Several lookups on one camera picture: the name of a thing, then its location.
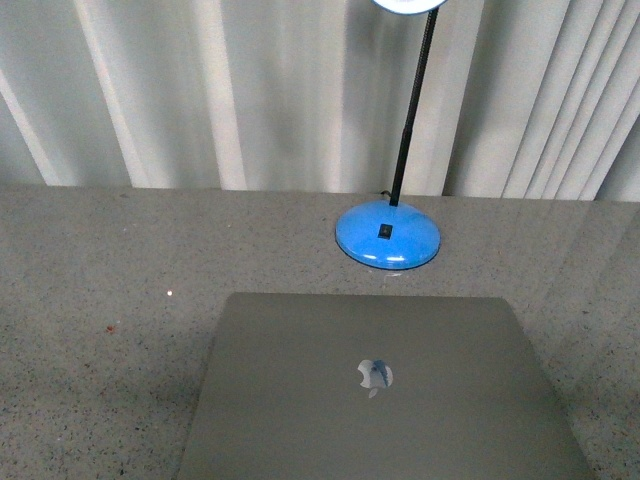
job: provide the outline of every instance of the speckled countertop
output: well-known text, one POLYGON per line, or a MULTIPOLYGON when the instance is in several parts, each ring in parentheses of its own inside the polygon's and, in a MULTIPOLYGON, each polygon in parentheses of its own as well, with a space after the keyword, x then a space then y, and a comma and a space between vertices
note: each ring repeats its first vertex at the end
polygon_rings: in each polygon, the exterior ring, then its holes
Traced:
POLYGON ((599 477, 640 478, 640 205, 406 197, 442 249, 393 273, 334 242, 371 198, 3 187, 0 478, 174 478, 233 291, 503 297, 599 477))

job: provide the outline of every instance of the laptop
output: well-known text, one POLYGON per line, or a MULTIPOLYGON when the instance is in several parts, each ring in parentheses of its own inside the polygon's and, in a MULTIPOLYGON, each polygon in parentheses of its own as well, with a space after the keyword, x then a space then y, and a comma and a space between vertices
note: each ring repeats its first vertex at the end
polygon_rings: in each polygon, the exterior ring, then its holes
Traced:
POLYGON ((178 478, 595 477, 506 301, 238 293, 178 478))

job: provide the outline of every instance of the apple logo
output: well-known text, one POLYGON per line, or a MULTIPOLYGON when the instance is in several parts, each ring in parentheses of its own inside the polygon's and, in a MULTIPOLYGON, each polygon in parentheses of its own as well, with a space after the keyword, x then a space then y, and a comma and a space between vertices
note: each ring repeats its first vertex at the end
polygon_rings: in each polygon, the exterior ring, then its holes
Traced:
POLYGON ((393 373, 382 360, 373 362, 371 360, 363 360, 358 365, 358 370, 364 377, 360 385, 371 389, 369 398, 375 397, 379 388, 390 387, 393 383, 393 373))

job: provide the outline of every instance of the lamp head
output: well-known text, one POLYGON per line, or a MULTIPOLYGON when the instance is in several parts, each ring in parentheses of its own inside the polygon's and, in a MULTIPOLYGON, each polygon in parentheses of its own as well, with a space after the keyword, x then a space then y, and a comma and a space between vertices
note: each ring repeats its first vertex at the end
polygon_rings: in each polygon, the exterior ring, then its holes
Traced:
POLYGON ((385 10, 400 15, 416 15, 439 7, 447 0, 373 0, 385 10))

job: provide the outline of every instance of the desk lamp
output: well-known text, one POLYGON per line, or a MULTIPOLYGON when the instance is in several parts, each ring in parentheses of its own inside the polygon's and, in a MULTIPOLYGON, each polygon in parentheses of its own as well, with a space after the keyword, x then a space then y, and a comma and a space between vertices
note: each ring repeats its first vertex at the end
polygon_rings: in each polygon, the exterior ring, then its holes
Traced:
POLYGON ((435 257, 440 248, 440 232, 436 224, 417 208, 399 202, 399 197, 438 8, 445 1, 373 0, 385 10, 401 15, 429 13, 402 131, 391 199, 389 203, 376 200, 353 207, 336 224, 336 241, 340 248, 365 265, 385 270, 419 267, 435 257))

